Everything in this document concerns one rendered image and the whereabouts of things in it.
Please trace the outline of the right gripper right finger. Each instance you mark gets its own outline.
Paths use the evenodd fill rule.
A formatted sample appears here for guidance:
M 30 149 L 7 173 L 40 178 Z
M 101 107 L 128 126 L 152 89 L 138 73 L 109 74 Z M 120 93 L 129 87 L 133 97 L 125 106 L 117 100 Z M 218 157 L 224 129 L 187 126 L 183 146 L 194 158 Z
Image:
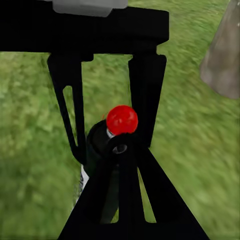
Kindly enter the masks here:
M 210 240 L 145 141 L 126 133 L 133 240 Z M 156 223 L 145 220 L 139 168 Z

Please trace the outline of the pesticide atomizer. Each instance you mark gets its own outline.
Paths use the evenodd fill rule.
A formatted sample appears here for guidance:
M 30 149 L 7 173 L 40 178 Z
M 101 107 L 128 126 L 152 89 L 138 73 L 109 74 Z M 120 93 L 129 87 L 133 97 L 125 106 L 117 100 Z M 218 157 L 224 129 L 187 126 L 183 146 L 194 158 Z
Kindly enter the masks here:
M 133 108 L 118 105 L 110 110 L 105 120 L 96 123 L 95 128 L 89 129 L 88 135 L 84 138 L 86 164 L 81 167 L 78 199 L 111 138 L 127 133 L 145 141 L 137 129 L 138 123 L 138 115 Z M 119 208 L 119 164 L 113 167 L 100 223 L 111 223 L 117 208 Z

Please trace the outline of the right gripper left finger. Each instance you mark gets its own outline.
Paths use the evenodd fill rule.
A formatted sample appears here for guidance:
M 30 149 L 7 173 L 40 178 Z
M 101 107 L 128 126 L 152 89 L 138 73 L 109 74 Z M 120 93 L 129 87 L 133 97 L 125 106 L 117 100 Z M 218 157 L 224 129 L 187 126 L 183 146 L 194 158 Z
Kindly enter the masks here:
M 117 164 L 118 222 L 100 223 L 113 168 Z M 58 240 L 133 240 L 126 133 L 108 141 Z

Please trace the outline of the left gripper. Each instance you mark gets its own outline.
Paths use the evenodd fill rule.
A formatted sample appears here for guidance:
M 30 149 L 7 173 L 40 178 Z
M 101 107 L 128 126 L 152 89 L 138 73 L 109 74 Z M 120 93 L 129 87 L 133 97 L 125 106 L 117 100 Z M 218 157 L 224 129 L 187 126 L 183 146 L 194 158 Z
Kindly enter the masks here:
M 0 52 L 51 52 L 47 65 L 70 149 L 85 166 L 86 140 L 81 61 L 93 54 L 132 54 L 128 62 L 137 129 L 151 145 L 167 57 L 157 45 L 169 39 L 169 12 L 127 6 L 107 17 L 56 13 L 52 1 L 0 0 Z M 63 90 L 72 86 L 75 143 Z

